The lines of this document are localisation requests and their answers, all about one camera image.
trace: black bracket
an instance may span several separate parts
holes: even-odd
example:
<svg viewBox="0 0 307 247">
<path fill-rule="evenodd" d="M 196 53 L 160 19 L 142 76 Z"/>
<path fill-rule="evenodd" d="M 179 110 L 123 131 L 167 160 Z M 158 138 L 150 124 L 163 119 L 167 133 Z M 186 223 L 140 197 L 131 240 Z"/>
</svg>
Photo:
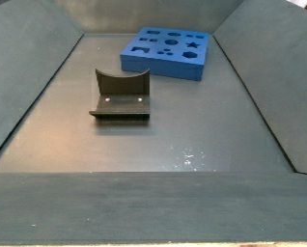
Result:
<svg viewBox="0 0 307 247">
<path fill-rule="evenodd" d="M 96 110 L 89 114 L 96 118 L 150 118 L 150 70 L 143 74 L 122 77 L 96 69 L 100 97 Z"/>
</svg>

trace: white surface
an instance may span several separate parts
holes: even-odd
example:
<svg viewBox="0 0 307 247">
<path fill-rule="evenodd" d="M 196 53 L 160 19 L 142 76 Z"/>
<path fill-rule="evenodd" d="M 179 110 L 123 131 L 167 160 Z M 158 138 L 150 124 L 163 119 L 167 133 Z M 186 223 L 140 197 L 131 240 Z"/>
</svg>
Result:
<svg viewBox="0 0 307 247">
<path fill-rule="evenodd" d="M 298 5 L 298 6 L 300 6 L 302 8 L 304 8 L 306 7 L 306 5 L 307 5 L 307 0 L 287 0 L 290 3 L 292 3 L 292 4 L 295 4 L 295 5 Z"/>
</svg>

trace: dark gray wall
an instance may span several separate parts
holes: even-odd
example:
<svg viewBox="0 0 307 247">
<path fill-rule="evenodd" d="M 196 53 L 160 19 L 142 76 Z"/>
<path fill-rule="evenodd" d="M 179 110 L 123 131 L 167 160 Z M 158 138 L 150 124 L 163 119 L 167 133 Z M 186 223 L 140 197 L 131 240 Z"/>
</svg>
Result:
<svg viewBox="0 0 307 247">
<path fill-rule="evenodd" d="M 307 241 L 307 176 L 0 175 L 0 244 Z"/>
<path fill-rule="evenodd" d="M 214 32 L 244 0 L 55 0 L 88 33 L 143 26 Z"/>
<path fill-rule="evenodd" d="M 52 1 L 0 5 L 0 146 L 81 36 Z"/>
<path fill-rule="evenodd" d="M 288 158 L 307 173 L 307 11 L 248 0 L 214 33 Z"/>
</svg>

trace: cutout hole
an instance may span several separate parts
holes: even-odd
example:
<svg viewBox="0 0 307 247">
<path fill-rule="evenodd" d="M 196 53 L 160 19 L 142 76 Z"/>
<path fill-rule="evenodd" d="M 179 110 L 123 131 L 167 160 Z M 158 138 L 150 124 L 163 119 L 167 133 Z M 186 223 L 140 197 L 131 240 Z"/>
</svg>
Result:
<svg viewBox="0 0 307 247">
<path fill-rule="evenodd" d="M 170 35 L 170 36 L 175 36 L 175 37 L 180 36 L 179 33 L 168 33 L 168 35 Z"/>
<path fill-rule="evenodd" d="M 160 32 L 159 32 L 159 31 L 152 31 L 152 30 L 150 30 L 150 31 L 147 32 L 147 34 L 150 34 L 150 35 L 159 35 Z"/>
<path fill-rule="evenodd" d="M 167 40 L 166 41 L 166 44 L 168 44 L 168 45 L 176 45 L 178 44 L 178 41 L 176 40 Z"/>
<path fill-rule="evenodd" d="M 184 58 L 191 59 L 191 58 L 196 58 L 199 55 L 195 52 L 192 52 L 192 51 L 187 51 L 187 52 L 183 52 L 182 56 Z"/>
<path fill-rule="evenodd" d="M 195 42 L 188 42 L 187 43 L 187 47 L 194 47 L 194 48 L 199 48 L 199 44 L 198 43 L 195 43 Z"/>
<path fill-rule="evenodd" d="M 144 47 L 134 47 L 132 51 L 138 51 L 142 50 L 144 53 L 148 53 L 150 48 L 144 48 Z"/>
</svg>

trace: star-shaped cutout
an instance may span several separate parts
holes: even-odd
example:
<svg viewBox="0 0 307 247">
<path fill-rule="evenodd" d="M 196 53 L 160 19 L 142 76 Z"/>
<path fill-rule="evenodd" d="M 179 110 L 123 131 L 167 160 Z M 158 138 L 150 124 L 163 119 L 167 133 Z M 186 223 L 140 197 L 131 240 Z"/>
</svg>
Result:
<svg viewBox="0 0 307 247">
<path fill-rule="evenodd" d="M 194 47 L 194 48 L 199 48 L 199 46 L 200 46 L 200 45 L 199 45 L 198 43 L 195 43 L 195 42 L 188 42 L 187 45 L 188 45 L 187 47 Z"/>
</svg>

